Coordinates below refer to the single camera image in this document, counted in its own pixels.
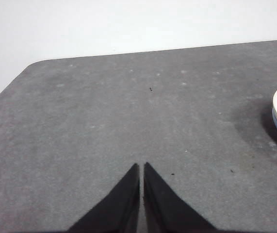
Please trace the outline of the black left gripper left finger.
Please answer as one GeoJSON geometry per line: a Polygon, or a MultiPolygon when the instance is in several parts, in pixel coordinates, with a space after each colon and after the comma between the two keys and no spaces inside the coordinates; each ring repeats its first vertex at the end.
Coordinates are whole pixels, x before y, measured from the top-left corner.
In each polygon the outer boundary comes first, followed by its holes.
{"type": "Polygon", "coordinates": [[[69,229],[69,233],[135,233],[140,206],[140,170],[134,164],[98,204],[69,229]]]}

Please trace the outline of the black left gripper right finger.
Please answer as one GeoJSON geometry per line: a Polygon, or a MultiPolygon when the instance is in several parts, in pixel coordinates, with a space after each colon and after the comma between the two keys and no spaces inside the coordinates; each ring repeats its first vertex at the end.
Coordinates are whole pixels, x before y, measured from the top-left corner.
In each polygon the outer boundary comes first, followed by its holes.
{"type": "Polygon", "coordinates": [[[144,164],[144,205],[150,233],[216,232],[216,228],[184,202],[150,163],[144,164]]]}

